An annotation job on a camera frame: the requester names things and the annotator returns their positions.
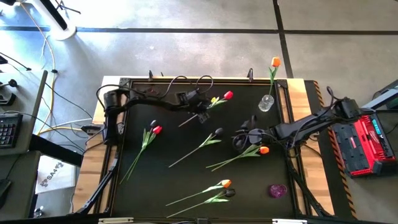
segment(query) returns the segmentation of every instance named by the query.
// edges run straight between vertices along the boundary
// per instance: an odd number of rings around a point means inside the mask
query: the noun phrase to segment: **orange striped edge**
[[[318,82],[314,81],[313,84],[315,85],[315,90],[317,91],[317,95],[318,95],[318,99],[319,102],[321,104],[321,106],[325,106],[323,99],[322,99],[322,94],[321,91],[319,89],[319,84]],[[344,186],[344,190],[346,192],[346,196],[348,199],[348,205],[351,208],[351,214],[355,219],[358,219],[356,216],[356,212],[355,212],[355,207],[354,207],[354,203],[353,203],[353,198],[351,196],[351,193],[349,191],[349,187],[347,184],[347,179],[346,179],[346,175],[344,173],[344,164],[342,163],[341,160],[341,156],[340,156],[340,151],[338,149],[338,145],[336,143],[336,138],[335,138],[335,134],[333,133],[333,131],[331,130],[331,128],[328,128],[328,134],[329,134],[329,138],[330,138],[330,142],[331,142],[331,146],[333,148],[333,153],[335,154],[336,157],[336,161],[337,161],[337,166],[340,170],[340,176],[341,176],[341,181],[343,183]]]

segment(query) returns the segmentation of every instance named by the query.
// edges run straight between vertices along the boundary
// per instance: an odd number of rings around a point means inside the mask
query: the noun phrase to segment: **purple heart object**
[[[273,198],[280,198],[287,192],[287,187],[283,184],[272,184],[269,186],[269,195]]]

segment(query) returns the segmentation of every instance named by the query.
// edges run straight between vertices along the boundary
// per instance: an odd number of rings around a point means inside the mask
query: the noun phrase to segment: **concrete floor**
[[[92,28],[212,28],[277,29],[272,0],[64,0],[68,17],[78,27]],[[395,0],[280,0],[284,29],[290,30],[398,30],[398,2]],[[33,27],[22,8],[0,3],[0,27]],[[29,7],[45,27],[37,11]],[[337,97],[348,96],[359,105],[373,93],[397,79],[398,35],[292,35],[287,48],[295,78],[317,80],[331,86]],[[43,37],[36,31],[0,29],[0,51],[40,70]],[[278,34],[181,34],[137,32],[78,32],[65,41],[49,37],[60,72],[55,85],[61,95],[83,105],[91,114],[95,91],[104,75],[212,75],[243,77],[249,68],[255,77],[267,77],[267,66],[275,55],[282,57]],[[51,70],[51,56],[45,51],[45,68]],[[1,65],[0,70],[11,72]],[[279,78],[286,77],[284,67]],[[49,101],[49,90],[45,99]],[[40,117],[48,109],[41,106]],[[86,118],[60,98],[55,99],[57,123]],[[80,140],[65,132],[73,140]],[[56,134],[54,142],[64,141]],[[398,223],[397,177],[350,181],[358,217],[362,220]],[[39,196],[47,215],[68,213],[73,192],[59,190]]]

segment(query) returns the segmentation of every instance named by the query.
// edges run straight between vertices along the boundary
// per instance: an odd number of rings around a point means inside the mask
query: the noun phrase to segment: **white stand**
[[[40,0],[30,0],[30,3],[36,8],[44,20],[50,25],[50,35],[55,40],[66,40],[76,33],[76,26],[71,24],[69,19],[63,17],[63,20],[67,23],[67,29],[63,30],[54,17],[49,13],[47,8],[40,2]]]

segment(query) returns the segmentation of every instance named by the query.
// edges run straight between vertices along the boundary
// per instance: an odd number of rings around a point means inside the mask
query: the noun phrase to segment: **black keyboard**
[[[15,147],[22,114],[0,114],[0,150]]]

